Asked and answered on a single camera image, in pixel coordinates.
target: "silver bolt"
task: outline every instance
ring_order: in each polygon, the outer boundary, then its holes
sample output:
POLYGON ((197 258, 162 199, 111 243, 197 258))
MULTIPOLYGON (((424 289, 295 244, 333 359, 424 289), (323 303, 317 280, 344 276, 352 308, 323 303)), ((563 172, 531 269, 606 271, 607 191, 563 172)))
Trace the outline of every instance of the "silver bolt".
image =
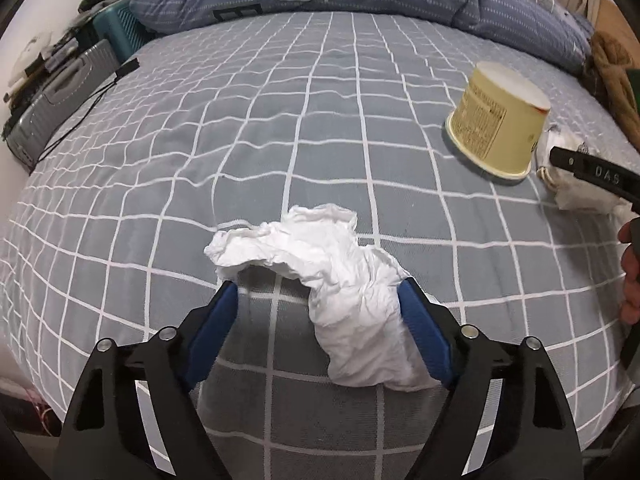
POLYGON ((463 325, 460 328, 462 335, 468 339, 475 339, 480 335, 480 331, 473 325, 463 325))
POLYGON ((97 348, 98 352, 106 352, 109 348, 111 348, 111 339, 100 339, 95 347, 97 348))
POLYGON ((165 326, 159 333, 158 337, 162 339, 162 341, 171 341, 177 334, 176 329, 173 326, 165 326))
POLYGON ((532 350, 540 350, 542 348, 542 343, 540 342, 540 339, 538 339, 537 337, 532 337, 532 336, 527 337, 525 339, 525 343, 532 350))

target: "paper cup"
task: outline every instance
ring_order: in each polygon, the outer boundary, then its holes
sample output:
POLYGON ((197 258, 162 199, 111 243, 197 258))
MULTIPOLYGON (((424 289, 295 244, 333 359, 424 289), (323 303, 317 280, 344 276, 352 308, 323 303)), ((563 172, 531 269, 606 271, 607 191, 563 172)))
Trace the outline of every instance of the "paper cup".
POLYGON ((521 180, 529 173, 531 153, 550 108, 549 99, 531 81, 499 63, 481 61, 445 128, 480 168, 521 180))

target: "bed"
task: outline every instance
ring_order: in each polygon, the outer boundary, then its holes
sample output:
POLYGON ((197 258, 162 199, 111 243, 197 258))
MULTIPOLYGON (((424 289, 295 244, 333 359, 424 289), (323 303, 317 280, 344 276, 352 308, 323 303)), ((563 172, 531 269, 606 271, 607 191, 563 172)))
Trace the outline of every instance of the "bed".
MULTIPOLYGON (((140 69, 31 175, 0 247, 2 330, 61 418, 98 339, 145 340, 210 300, 220 282, 203 248, 217 229, 333 202, 357 212, 361 243, 393 254, 460 322, 540 338, 581 446, 606 427, 630 391, 618 222, 560 211, 535 174, 507 185, 478 173, 442 127, 475 63, 499 61, 545 91, 551 121, 640 170, 573 75, 438 23, 340 10, 222 21, 136 56, 140 69)), ((330 383, 307 291, 255 268, 239 285, 238 320, 193 394, 234 478, 402 478, 444 389, 330 383)), ((498 396, 494 384, 470 470, 498 396)))

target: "gray suitcase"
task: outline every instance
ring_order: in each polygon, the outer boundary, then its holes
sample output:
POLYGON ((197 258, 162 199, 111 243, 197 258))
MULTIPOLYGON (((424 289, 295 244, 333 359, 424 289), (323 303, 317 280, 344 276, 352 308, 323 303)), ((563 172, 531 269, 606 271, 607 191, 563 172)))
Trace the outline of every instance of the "gray suitcase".
POLYGON ((30 173, 56 130, 119 67, 109 41, 101 40, 69 62, 34 97, 6 138, 9 149, 30 173))

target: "wall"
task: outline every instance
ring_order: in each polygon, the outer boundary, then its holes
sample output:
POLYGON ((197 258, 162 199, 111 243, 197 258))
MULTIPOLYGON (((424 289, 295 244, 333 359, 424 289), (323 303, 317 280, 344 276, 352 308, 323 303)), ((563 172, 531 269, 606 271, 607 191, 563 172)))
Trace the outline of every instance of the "wall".
MULTIPOLYGON (((15 60, 27 42, 38 32, 50 30, 57 40, 66 24, 78 15, 81 0, 25 0, 0 38, 0 95, 7 92, 7 80, 15 60)), ((0 104, 0 124, 9 117, 8 107, 0 104)), ((0 230, 27 181, 27 173, 15 161, 4 142, 0 143, 0 230)), ((24 384, 10 352, 0 338, 0 378, 24 384)))

